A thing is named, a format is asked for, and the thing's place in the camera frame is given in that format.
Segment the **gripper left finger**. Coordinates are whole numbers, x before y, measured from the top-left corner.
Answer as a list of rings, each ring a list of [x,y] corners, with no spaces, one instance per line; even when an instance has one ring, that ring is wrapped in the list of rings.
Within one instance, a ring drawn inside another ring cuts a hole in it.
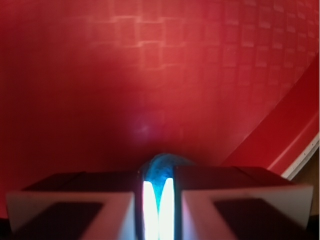
[[[56,173],[6,195],[10,240],[144,240],[140,171]]]

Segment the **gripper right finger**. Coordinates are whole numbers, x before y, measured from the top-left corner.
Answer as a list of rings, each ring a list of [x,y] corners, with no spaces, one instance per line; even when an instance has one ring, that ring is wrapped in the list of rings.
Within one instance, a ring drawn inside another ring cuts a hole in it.
[[[262,167],[175,166],[176,240],[311,240],[313,187]]]

